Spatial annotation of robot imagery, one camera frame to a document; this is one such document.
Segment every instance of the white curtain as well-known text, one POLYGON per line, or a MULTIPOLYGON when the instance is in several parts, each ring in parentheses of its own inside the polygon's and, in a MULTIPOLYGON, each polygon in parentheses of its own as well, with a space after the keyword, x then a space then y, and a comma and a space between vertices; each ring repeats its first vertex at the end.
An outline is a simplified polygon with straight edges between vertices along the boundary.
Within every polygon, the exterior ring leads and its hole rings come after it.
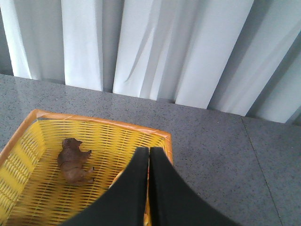
POLYGON ((0 0, 15 76, 301 123, 301 1, 0 0))

